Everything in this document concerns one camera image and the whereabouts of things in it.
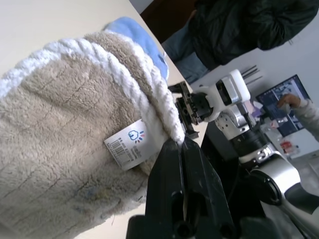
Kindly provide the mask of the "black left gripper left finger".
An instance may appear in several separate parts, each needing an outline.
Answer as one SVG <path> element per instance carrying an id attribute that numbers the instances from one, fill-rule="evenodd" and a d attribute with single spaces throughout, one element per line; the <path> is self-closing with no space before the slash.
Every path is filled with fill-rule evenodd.
<path id="1" fill-rule="evenodd" d="M 183 197 L 180 149 L 169 139 L 163 144 L 148 179 L 146 216 L 167 224 L 182 221 Z"/>

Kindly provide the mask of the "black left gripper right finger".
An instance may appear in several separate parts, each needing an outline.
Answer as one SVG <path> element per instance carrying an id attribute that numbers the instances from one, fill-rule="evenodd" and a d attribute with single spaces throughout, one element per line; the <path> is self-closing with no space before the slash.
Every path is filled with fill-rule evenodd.
<path id="1" fill-rule="evenodd" d="M 185 186 L 184 217 L 196 231 L 234 232 L 234 224 L 218 174 L 199 145 L 188 137 L 182 145 Z"/>

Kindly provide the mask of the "bystander hand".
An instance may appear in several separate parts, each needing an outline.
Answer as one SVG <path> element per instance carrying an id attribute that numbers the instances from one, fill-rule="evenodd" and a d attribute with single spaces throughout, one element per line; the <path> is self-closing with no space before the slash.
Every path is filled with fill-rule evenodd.
<path id="1" fill-rule="evenodd" d="M 286 94 L 282 96 L 277 103 L 279 108 L 283 105 L 289 105 L 292 108 L 299 108 L 301 105 L 301 99 L 293 94 Z"/>

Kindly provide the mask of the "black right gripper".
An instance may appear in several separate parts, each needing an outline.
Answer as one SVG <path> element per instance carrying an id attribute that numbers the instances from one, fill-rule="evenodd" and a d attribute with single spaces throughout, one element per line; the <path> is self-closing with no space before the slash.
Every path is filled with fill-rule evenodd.
<path id="1" fill-rule="evenodd" d="M 169 86 L 168 89 L 174 94 L 181 94 L 181 97 L 176 99 L 175 105 L 186 136 L 198 138 L 199 132 L 194 130 L 193 125 L 198 125 L 213 113 L 206 94 L 191 93 L 185 82 Z"/>

